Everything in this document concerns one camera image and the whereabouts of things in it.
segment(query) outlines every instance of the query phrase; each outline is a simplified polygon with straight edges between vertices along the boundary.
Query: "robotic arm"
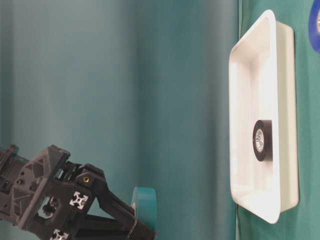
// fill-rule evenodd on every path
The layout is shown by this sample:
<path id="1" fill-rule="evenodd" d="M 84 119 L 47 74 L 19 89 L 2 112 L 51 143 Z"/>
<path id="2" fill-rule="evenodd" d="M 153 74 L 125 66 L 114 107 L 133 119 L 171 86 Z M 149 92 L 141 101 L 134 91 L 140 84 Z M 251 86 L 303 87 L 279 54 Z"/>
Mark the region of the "robotic arm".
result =
<path id="1" fill-rule="evenodd" d="M 15 145 L 0 149 L 0 219 L 41 240 L 155 239 L 109 190 L 101 169 L 67 161 L 70 153 L 54 145 L 31 161 L 17 153 Z M 88 214 L 95 198 L 113 218 Z"/>

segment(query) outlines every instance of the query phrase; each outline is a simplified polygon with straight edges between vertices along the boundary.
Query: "screw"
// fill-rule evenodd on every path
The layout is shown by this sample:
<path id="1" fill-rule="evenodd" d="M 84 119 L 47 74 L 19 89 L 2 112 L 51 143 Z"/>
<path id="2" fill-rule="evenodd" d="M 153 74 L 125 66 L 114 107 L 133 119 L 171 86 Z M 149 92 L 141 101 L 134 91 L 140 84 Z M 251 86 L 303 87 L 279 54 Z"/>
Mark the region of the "screw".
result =
<path id="1" fill-rule="evenodd" d="M 89 183 L 89 182 L 90 182 L 90 178 L 89 178 L 88 176 L 85 176 L 85 177 L 83 178 L 83 182 L 84 182 L 85 184 Z"/>

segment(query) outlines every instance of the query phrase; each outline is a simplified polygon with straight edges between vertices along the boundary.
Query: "fabric wall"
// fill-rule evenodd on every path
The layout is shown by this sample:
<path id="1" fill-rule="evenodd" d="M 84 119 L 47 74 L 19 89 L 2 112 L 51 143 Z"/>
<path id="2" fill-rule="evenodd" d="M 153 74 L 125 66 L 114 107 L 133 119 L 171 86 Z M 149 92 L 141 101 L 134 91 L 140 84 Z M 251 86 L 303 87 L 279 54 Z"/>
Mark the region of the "fabric wall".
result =
<path id="1" fill-rule="evenodd" d="M 276 224 L 268 224 L 239 207 L 241 240 L 319 239 L 320 55 L 313 51 L 309 42 L 312 3 L 313 0 L 242 0 L 242 35 L 267 9 L 273 10 L 278 21 L 294 30 L 300 202 L 296 208 L 282 213 Z"/>
<path id="2" fill-rule="evenodd" d="M 236 0 L 0 0 L 1 145 L 154 187 L 159 240 L 235 238 L 228 59 Z M 93 214 L 102 214 L 95 205 Z M 35 240 L 0 222 L 0 240 Z"/>

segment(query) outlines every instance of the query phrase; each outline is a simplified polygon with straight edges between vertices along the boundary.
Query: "tape roll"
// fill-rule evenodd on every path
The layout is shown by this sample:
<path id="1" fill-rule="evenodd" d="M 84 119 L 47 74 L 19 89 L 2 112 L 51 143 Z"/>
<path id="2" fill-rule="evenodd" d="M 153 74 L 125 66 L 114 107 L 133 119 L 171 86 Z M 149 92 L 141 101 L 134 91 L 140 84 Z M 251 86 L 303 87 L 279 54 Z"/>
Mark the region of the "tape roll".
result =
<path id="1" fill-rule="evenodd" d="M 252 143 L 258 161 L 272 161 L 272 121 L 259 120 L 253 128 Z"/>
<path id="2" fill-rule="evenodd" d="M 151 187 L 135 187 L 132 195 L 131 206 L 135 217 L 153 230 L 157 221 L 156 191 Z"/>
<path id="3" fill-rule="evenodd" d="M 320 53 L 320 0 L 314 0 L 309 16 L 309 40 L 312 48 Z"/>

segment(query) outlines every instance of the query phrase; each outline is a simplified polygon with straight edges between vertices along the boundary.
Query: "blue object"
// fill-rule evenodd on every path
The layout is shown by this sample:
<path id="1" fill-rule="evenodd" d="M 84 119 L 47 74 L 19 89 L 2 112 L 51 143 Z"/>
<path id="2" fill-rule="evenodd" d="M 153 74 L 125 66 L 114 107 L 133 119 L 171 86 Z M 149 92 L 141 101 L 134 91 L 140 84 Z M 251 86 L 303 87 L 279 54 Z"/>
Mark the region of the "blue object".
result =
<path id="1" fill-rule="evenodd" d="M 131 206 L 135 209 L 135 216 L 145 225 L 156 230 L 157 197 L 156 191 L 150 187 L 135 187 Z"/>
<path id="2" fill-rule="evenodd" d="M 314 0 L 310 11 L 309 39 L 312 48 L 320 53 L 320 0 Z"/>

